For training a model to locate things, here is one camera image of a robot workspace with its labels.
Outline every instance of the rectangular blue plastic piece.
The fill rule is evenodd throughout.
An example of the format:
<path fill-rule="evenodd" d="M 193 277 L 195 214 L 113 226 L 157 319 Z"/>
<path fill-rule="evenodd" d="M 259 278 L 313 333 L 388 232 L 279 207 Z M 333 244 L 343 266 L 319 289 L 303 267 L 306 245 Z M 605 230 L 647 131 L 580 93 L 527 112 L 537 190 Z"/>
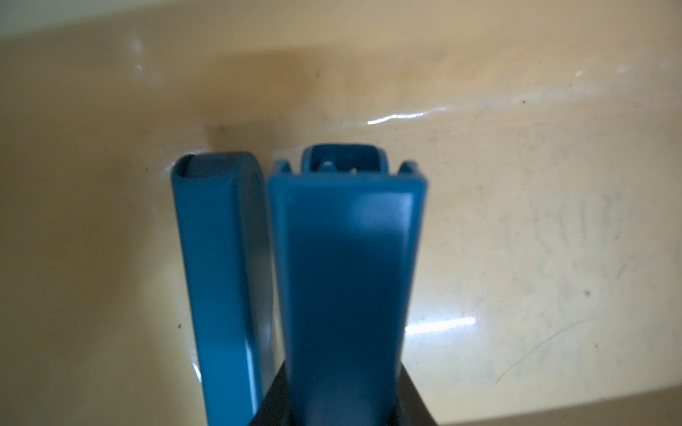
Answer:
<path fill-rule="evenodd" d="M 265 188 L 248 153 L 188 155 L 171 176 L 211 426 L 246 426 L 274 378 Z"/>
<path fill-rule="evenodd" d="M 380 426 L 396 398 L 426 180 L 368 145 L 316 145 L 269 177 L 291 414 Z"/>

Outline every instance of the blue plastic part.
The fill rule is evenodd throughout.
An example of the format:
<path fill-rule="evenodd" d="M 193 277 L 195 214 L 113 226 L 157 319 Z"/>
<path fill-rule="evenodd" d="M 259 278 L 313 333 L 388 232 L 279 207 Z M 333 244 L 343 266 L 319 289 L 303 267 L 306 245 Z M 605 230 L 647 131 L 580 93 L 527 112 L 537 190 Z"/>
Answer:
<path fill-rule="evenodd" d="M 391 175 L 368 145 L 309 148 L 301 174 L 276 162 L 270 219 L 297 423 L 388 419 L 426 188 L 415 163 Z"/>
<path fill-rule="evenodd" d="M 247 425 L 275 376 L 261 168 L 249 153 L 187 155 L 171 180 L 207 419 Z"/>

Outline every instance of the scratch mark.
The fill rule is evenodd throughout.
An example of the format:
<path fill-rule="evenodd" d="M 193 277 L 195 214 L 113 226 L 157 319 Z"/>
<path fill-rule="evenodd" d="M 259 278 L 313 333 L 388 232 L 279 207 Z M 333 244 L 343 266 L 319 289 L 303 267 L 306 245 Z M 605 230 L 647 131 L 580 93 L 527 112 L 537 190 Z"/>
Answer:
<path fill-rule="evenodd" d="M 604 194 L 602 196 L 602 200 L 604 201 L 604 209 L 602 210 L 602 223 L 603 225 L 609 226 L 611 225 L 611 197 L 608 194 Z"/>
<path fill-rule="evenodd" d="M 673 252 L 672 259 L 673 260 L 682 260 L 682 239 L 679 239 L 677 241 L 677 245 L 675 246 L 675 251 Z"/>
<path fill-rule="evenodd" d="M 559 211 L 559 226 L 561 227 L 561 238 L 563 242 L 568 245 L 568 236 L 566 235 L 566 225 L 563 223 L 563 209 Z"/>
<path fill-rule="evenodd" d="M 582 240 L 585 241 L 587 238 L 587 208 L 585 207 L 585 201 L 580 202 L 580 230 L 582 231 Z"/>
<path fill-rule="evenodd" d="M 568 327 L 566 327 L 566 328 L 564 328 L 564 329 L 561 329 L 561 330 L 557 331 L 556 333 L 554 333 L 554 334 L 551 335 L 550 337 L 547 337 L 545 340 L 543 340 L 543 341 L 540 342 L 538 345 L 536 345 L 536 347 L 534 347 L 533 349 L 531 349 L 530 352 L 528 352 L 527 354 L 525 354 L 520 360 L 516 361 L 514 364 L 511 364 L 511 366 L 509 366 L 509 368 L 507 368 L 507 369 L 505 370 L 505 372 L 502 373 L 502 375 L 497 379 L 497 382 L 495 382 L 495 384 L 498 384 L 498 383 L 500 382 L 500 380 L 502 380 L 502 378 L 503 378 L 504 376 L 507 375 L 507 373 L 509 373 L 514 367 L 516 367 L 517 365 L 521 364 L 523 361 L 525 361 L 526 359 L 528 359 L 529 356 L 531 356 L 536 350 L 540 349 L 540 348 L 541 348 L 544 344 L 546 344 L 548 341 L 554 339 L 556 336 L 558 336 L 558 335 L 560 335 L 560 334 L 562 334 L 562 333 L 567 332 L 568 330 L 571 330 L 571 329 L 573 329 L 573 328 L 575 328 L 575 327 L 577 327 L 577 326 L 579 326 L 579 325 L 581 325 L 581 324 L 583 324 L 583 323 L 585 323 L 585 322 L 590 322 L 590 321 L 594 321 L 594 320 L 581 320 L 581 321 L 578 321 L 578 322 L 574 323 L 573 325 L 569 325 Z"/>
<path fill-rule="evenodd" d="M 548 254 L 553 254 L 552 249 L 550 249 L 550 246 L 545 243 L 545 241 L 542 239 L 542 231 L 540 230 L 540 224 L 539 224 L 539 218 L 538 218 L 538 209 L 536 209 L 533 212 L 533 227 L 535 228 L 535 239 L 537 242 L 545 249 L 545 251 Z"/>

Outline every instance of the beige plastic surface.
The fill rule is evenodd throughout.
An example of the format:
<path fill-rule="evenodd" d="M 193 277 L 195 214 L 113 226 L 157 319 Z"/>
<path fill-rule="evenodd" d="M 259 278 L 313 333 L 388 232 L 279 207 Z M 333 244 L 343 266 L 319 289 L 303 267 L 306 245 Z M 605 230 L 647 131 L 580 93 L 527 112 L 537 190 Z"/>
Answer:
<path fill-rule="evenodd" d="M 430 180 L 403 359 L 439 422 L 679 425 L 680 22 L 256 0 L 3 41 L 0 423 L 205 424 L 171 165 L 332 141 Z"/>

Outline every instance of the glossy yellow surface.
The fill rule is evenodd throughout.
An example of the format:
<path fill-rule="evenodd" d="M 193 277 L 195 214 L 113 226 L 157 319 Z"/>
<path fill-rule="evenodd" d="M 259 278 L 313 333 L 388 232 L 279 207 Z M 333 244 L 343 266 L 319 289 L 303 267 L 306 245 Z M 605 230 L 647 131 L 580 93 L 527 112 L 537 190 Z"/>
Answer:
<path fill-rule="evenodd" d="M 0 42 L 0 423 L 205 424 L 169 169 L 334 141 L 430 180 L 403 360 L 439 422 L 679 424 L 681 20 L 199 2 Z"/>

